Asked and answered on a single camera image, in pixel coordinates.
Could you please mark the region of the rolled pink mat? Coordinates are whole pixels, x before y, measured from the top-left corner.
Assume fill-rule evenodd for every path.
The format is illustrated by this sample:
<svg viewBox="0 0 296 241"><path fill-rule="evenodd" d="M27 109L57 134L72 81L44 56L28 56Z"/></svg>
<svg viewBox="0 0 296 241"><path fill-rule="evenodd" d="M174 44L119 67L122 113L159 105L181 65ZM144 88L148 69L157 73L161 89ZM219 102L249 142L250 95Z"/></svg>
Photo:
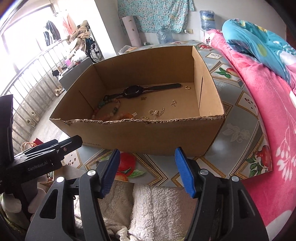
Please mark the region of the rolled pink mat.
<svg viewBox="0 0 296 241"><path fill-rule="evenodd" d="M142 46L133 16L125 16L122 18L122 21L125 26L131 45L133 47Z"/></svg>

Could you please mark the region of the floral wall cloth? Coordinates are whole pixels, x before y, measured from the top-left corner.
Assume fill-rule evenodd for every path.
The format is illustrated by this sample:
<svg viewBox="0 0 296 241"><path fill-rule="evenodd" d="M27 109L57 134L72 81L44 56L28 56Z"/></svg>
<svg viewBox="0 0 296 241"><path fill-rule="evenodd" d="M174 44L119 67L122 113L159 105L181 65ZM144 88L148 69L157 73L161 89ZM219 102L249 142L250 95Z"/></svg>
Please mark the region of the floral wall cloth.
<svg viewBox="0 0 296 241"><path fill-rule="evenodd" d="M187 27L189 12L195 11L192 0L122 0L117 7L120 19L133 16L140 33L169 29L179 34Z"/></svg>

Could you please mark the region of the black purple smart watch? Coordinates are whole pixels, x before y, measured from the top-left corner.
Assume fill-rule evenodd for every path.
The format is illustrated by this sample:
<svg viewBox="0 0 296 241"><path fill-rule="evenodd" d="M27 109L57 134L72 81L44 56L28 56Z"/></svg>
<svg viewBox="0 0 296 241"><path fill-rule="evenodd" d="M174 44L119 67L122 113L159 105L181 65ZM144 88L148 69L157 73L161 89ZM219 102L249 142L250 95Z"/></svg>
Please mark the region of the black purple smart watch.
<svg viewBox="0 0 296 241"><path fill-rule="evenodd" d="M166 84L166 85L156 85L156 86L149 86L149 87L142 87L139 85L133 85L120 93L112 94L112 95L106 95L103 100L111 100L114 98L135 98L143 93L147 92L154 92L154 91L162 91L162 90L170 90L170 89L176 89L176 88L181 88L182 84L180 83L173 83L173 84Z"/></svg>

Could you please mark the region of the fruit pattern table cloth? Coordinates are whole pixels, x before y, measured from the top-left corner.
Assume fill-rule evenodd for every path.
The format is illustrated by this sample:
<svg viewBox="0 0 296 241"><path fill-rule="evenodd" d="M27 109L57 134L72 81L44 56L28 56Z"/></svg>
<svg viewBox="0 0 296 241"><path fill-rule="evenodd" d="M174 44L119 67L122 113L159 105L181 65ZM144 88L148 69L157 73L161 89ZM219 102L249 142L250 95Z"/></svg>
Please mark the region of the fruit pattern table cloth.
<svg viewBox="0 0 296 241"><path fill-rule="evenodd" d="M222 178L237 175L246 179L266 172L265 167L256 166L257 162L266 160L268 156L266 131L258 107L243 80L235 73L234 67L219 50L198 41L145 46L135 51L171 45L190 45L197 48L213 78L225 111L224 124L207 152L202 156L186 156ZM97 158L86 162L86 169L92 169L113 150L99 149ZM152 186L182 186L174 154L161 156L129 153L120 166L117 179Z"/></svg>

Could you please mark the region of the pink blanket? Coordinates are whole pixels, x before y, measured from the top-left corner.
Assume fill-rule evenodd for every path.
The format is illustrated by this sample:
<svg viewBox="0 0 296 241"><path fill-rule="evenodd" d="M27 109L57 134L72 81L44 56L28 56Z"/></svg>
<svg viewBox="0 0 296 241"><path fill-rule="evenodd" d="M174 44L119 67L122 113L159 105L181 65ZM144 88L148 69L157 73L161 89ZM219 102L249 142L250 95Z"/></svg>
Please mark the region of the pink blanket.
<svg viewBox="0 0 296 241"><path fill-rule="evenodd" d="M253 198L270 240L295 231L295 96L290 86L254 58L238 53L219 30L205 33L205 43L220 50L242 77L262 117L273 170L243 181Z"/></svg>

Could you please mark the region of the small silver earring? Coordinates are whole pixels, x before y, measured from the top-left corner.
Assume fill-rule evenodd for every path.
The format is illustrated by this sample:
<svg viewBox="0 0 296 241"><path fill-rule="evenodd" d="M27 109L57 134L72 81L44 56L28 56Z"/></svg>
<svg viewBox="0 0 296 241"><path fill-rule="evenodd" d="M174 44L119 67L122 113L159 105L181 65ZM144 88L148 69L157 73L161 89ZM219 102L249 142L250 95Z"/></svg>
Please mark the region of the small silver earring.
<svg viewBox="0 0 296 241"><path fill-rule="evenodd" d="M171 106L176 107L177 102L175 100L172 100Z"/></svg>

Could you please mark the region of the blue floral quilt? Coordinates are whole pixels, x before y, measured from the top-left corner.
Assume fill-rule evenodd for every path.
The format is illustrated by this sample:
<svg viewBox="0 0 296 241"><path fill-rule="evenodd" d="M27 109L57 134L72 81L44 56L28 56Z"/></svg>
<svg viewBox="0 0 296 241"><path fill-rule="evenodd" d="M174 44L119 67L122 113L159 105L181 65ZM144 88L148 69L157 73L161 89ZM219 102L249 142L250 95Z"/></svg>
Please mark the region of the blue floral quilt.
<svg viewBox="0 0 296 241"><path fill-rule="evenodd" d="M222 33L232 49L253 56L295 90L295 48L282 37L240 19L225 21Z"/></svg>

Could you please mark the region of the empty water jug on floor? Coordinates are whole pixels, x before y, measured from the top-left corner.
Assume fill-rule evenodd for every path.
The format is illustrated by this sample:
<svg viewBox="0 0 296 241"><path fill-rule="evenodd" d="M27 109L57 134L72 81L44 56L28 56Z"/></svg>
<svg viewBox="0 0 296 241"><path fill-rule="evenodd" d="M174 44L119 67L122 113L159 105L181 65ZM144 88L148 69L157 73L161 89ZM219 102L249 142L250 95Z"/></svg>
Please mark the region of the empty water jug on floor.
<svg viewBox="0 0 296 241"><path fill-rule="evenodd" d="M172 43L174 41L171 30L167 28L158 30L157 38L160 44Z"/></svg>

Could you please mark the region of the blue water bottle on dispenser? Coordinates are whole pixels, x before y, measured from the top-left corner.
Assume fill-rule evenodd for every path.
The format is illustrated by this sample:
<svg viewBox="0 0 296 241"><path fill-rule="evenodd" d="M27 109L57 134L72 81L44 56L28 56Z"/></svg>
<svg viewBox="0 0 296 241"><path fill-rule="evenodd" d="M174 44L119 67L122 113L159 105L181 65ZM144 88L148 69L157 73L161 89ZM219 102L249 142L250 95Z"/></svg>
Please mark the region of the blue water bottle on dispenser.
<svg viewBox="0 0 296 241"><path fill-rule="evenodd" d="M215 13L212 10L200 10L201 29L208 31L216 28Z"/></svg>

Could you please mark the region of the grey low cabinet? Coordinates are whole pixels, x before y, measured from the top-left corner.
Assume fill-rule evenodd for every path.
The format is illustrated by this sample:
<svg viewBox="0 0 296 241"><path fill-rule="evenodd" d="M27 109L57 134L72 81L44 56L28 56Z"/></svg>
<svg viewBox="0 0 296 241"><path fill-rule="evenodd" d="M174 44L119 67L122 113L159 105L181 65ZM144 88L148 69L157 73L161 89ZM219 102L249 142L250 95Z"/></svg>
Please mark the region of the grey low cabinet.
<svg viewBox="0 0 296 241"><path fill-rule="evenodd" d="M71 69L67 69L65 73L59 77L59 82L62 87L68 91L72 84L79 78L79 76L91 65L93 62L89 57L85 58L78 65L75 65Z"/></svg>

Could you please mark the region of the red paper bag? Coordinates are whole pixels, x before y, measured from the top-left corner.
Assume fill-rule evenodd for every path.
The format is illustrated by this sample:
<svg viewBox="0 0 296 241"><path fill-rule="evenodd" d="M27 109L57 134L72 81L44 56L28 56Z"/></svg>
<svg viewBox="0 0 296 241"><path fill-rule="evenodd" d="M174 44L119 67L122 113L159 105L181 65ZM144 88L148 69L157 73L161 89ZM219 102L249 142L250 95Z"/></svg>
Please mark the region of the red paper bag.
<svg viewBox="0 0 296 241"><path fill-rule="evenodd" d="M36 138L34 141L33 141L34 145L35 146L38 146L38 145L41 145L43 144L43 142L41 140L39 140L38 138Z"/></svg>

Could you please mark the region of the metal balcony railing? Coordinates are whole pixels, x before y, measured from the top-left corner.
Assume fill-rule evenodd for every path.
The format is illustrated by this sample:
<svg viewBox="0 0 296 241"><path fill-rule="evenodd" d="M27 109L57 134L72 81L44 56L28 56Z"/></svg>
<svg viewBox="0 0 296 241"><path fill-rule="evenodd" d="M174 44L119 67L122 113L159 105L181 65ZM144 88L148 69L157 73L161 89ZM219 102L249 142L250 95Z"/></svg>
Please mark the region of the metal balcony railing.
<svg viewBox="0 0 296 241"><path fill-rule="evenodd" d="M30 141L40 118L56 99L59 81L52 72L65 64L68 47L65 39L55 42L20 70L3 89L2 95L13 96L14 154L22 150L23 143Z"/></svg>

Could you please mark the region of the wheelchair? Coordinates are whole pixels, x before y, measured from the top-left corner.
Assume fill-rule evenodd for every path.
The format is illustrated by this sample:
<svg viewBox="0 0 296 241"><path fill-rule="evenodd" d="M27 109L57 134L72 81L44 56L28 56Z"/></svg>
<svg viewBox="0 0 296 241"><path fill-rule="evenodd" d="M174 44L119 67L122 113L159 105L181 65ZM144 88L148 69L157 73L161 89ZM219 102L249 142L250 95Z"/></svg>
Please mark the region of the wheelchair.
<svg viewBox="0 0 296 241"><path fill-rule="evenodd" d="M93 63L98 63L102 57L101 51L92 38L86 39L86 55Z"/></svg>

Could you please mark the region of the white fluffy towel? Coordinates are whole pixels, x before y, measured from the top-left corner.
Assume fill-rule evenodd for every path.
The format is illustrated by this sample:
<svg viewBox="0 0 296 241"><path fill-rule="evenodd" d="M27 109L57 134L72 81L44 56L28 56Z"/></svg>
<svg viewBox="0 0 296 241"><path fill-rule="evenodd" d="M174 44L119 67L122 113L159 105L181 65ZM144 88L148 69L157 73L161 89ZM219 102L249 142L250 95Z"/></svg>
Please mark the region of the white fluffy towel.
<svg viewBox="0 0 296 241"><path fill-rule="evenodd" d="M184 188L114 181L98 200L108 234L118 240L183 240L197 204Z"/></svg>

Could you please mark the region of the brown cardboard box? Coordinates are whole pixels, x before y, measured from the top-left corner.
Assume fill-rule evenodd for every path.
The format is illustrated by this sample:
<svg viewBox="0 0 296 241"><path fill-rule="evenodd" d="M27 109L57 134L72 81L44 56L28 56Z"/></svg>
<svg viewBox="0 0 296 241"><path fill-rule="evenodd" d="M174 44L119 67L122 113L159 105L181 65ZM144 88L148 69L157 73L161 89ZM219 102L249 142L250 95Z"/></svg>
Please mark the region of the brown cardboard box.
<svg viewBox="0 0 296 241"><path fill-rule="evenodd" d="M133 85L173 83L182 87L103 100ZM91 65L72 84L50 119L67 135L79 135L84 144L102 149L172 156L181 147L188 156L202 156L224 124L225 111L197 48L171 45Z"/></svg>

